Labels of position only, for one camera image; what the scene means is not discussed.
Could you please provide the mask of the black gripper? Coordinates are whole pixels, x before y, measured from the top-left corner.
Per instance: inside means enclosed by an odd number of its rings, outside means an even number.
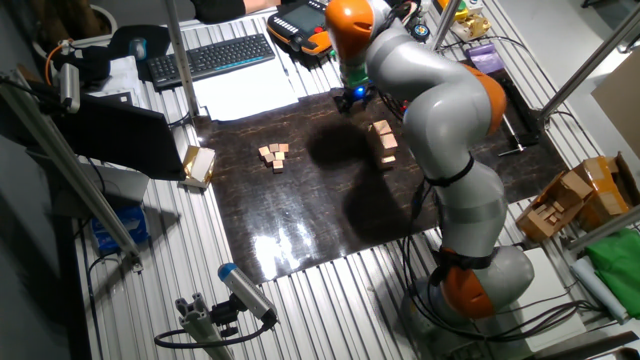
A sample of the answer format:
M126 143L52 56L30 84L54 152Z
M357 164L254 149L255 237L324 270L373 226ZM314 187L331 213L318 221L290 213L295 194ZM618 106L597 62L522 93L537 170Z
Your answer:
M368 106L375 96L375 87L370 84L363 84L353 88L345 87L341 89L339 94L334 97L334 102L339 113L348 113L350 105L362 102L364 106Z

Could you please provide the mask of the operator hand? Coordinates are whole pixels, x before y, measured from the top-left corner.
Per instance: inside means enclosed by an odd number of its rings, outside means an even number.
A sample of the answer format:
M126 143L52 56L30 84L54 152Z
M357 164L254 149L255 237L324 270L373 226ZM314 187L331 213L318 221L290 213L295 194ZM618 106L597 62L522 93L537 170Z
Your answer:
M255 13L282 4L281 0L243 0L247 14Z

